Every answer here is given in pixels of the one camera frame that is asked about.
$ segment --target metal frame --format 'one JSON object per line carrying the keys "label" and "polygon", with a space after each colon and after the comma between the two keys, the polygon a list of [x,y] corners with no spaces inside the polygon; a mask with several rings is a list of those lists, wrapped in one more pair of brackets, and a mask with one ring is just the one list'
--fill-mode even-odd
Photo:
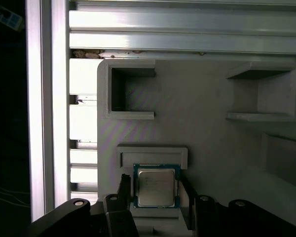
{"label": "metal frame", "polygon": [[32,221],[54,208],[50,1],[27,0]]}
{"label": "metal frame", "polygon": [[[88,4],[89,2],[97,0],[75,0],[82,4]],[[241,5],[291,5],[296,6],[296,0],[158,0],[156,2],[194,2],[194,3],[215,3],[215,4],[241,4]]]}
{"label": "metal frame", "polygon": [[55,207],[70,197],[69,1],[52,0]]}
{"label": "metal frame", "polygon": [[[269,32],[261,31],[257,21],[250,22],[251,28],[246,32],[238,31],[234,21],[241,26],[239,16],[226,14],[225,28],[210,22],[209,32],[204,34],[208,26],[194,25],[192,32],[182,29],[184,25],[171,25],[171,22],[144,21],[150,16],[159,16],[164,13],[156,11],[145,13],[145,9],[137,14],[137,18],[130,18],[129,13],[121,13],[120,18],[112,20],[116,9],[131,9],[136,2],[151,4],[154,10],[165,4],[175,4],[176,14],[184,13],[180,4],[206,3],[207,6],[242,5],[242,10],[250,10],[252,6],[265,6],[267,10],[276,7],[278,10],[289,8],[286,16],[278,17],[285,24],[277,25],[273,21],[268,25]],[[105,6],[107,1],[78,1],[78,8],[84,11],[89,7],[95,10],[94,5]],[[201,59],[201,60],[242,60],[242,61],[279,61],[296,62],[296,0],[163,0],[163,1],[129,1],[128,7],[122,6],[123,1],[110,1],[106,13],[88,13],[91,18],[103,15],[104,18],[96,25],[80,21],[75,26],[75,32],[69,30],[69,1],[68,0],[27,0],[27,42],[28,42],[28,99],[29,99],[29,138],[31,156],[31,199],[32,220],[36,220],[54,207],[64,203],[70,197],[70,149],[69,139],[69,48],[101,48],[105,52],[100,54],[104,58],[133,58],[133,59]],[[74,12],[71,15],[79,16],[83,13]],[[119,25],[119,21],[126,17],[126,26]],[[184,22],[189,22],[185,15]],[[86,32],[87,29],[101,30],[102,32]],[[126,29],[123,33],[116,30]],[[90,94],[90,91],[79,88],[72,94]]]}

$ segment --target cpu chip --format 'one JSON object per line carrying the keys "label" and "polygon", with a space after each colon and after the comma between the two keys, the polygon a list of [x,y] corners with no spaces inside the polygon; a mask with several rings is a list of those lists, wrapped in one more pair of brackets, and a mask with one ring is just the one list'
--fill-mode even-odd
{"label": "cpu chip", "polygon": [[179,165],[134,165],[134,206],[178,207]]}

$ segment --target black mechanical part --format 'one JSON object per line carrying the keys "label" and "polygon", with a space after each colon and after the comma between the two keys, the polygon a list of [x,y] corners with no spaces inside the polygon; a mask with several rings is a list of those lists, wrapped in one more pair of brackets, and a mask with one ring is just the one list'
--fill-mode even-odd
{"label": "black mechanical part", "polygon": [[90,202],[74,198],[31,223],[19,237],[84,236],[89,234]]}
{"label": "black mechanical part", "polygon": [[194,230],[197,237],[212,237],[219,234],[236,237],[296,237],[296,226],[249,201],[237,199],[225,207],[210,196],[195,196],[196,191],[185,177],[181,177],[180,184],[181,188],[185,189],[180,190],[180,198],[182,194],[186,194],[189,200],[189,212],[186,212],[186,207],[181,207],[181,212],[187,228]]}
{"label": "black mechanical part", "polygon": [[129,175],[122,174],[122,178],[117,190],[117,195],[123,199],[128,210],[130,208],[130,202],[131,202],[130,193],[131,193],[131,178]]}
{"label": "black mechanical part", "polygon": [[[20,237],[95,236],[138,237],[129,208],[130,176],[122,175],[117,194],[93,206],[84,199],[71,199],[33,222]],[[233,200],[228,207],[207,195],[197,195],[182,176],[179,183],[181,212],[186,226],[197,237],[272,235],[296,237],[296,226],[246,200]]]}
{"label": "black mechanical part", "polygon": [[194,201],[198,196],[197,192],[183,175],[179,180],[180,210],[188,230],[195,230]]}

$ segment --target screw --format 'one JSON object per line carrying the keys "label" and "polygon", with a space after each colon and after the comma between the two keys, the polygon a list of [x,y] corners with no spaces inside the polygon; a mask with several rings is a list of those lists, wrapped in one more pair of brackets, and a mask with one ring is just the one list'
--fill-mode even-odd
{"label": "screw", "polygon": [[82,204],[84,204],[84,201],[76,201],[74,204],[76,206],[81,206]]}
{"label": "screw", "polygon": [[209,198],[208,198],[207,196],[201,196],[201,200],[202,200],[202,201],[208,201]]}
{"label": "screw", "polygon": [[246,204],[243,201],[237,201],[236,205],[237,206],[245,206]]}

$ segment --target gray platform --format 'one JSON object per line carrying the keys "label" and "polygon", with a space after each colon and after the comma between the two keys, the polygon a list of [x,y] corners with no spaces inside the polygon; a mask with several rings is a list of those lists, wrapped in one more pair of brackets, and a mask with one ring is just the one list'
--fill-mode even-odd
{"label": "gray platform", "polygon": [[[265,172],[262,133],[225,119],[235,103],[235,83],[226,75],[241,64],[157,60],[156,76],[129,84],[132,93],[127,98],[134,110],[154,111],[154,120],[104,119],[104,94],[98,90],[99,196],[116,192],[125,172],[116,158],[118,144],[183,144],[189,152],[185,173],[200,194],[213,196],[223,205],[247,199],[296,225],[296,212],[289,214],[291,206],[283,205],[283,199],[296,202],[296,187]],[[102,70],[100,64],[98,88],[103,88]],[[149,216],[180,215],[152,212]],[[152,220],[138,221],[158,229]],[[175,231],[184,230],[184,222],[177,221]]]}

